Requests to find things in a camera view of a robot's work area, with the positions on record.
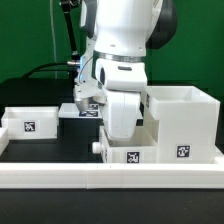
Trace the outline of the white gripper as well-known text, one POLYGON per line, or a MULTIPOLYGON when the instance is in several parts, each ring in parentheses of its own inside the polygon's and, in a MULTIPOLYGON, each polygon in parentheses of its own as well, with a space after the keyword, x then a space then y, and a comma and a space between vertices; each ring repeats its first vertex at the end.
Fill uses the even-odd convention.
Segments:
POLYGON ((104 127, 111 140, 130 140, 134 134, 141 92, 147 85, 145 64, 96 61, 95 76, 106 96, 104 127))

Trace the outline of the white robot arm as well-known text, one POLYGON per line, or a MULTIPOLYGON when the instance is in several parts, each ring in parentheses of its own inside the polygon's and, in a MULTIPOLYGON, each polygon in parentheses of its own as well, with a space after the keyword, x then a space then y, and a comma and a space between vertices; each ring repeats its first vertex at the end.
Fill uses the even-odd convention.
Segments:
POLYGON ((132 138, 147 86, 147 49, 166 45, 177 30, 174 0, 82 0, 81 27, 95 42, 89 78, 76 78, 80 109, 90 97, 103 105, 111 140, 132 138))

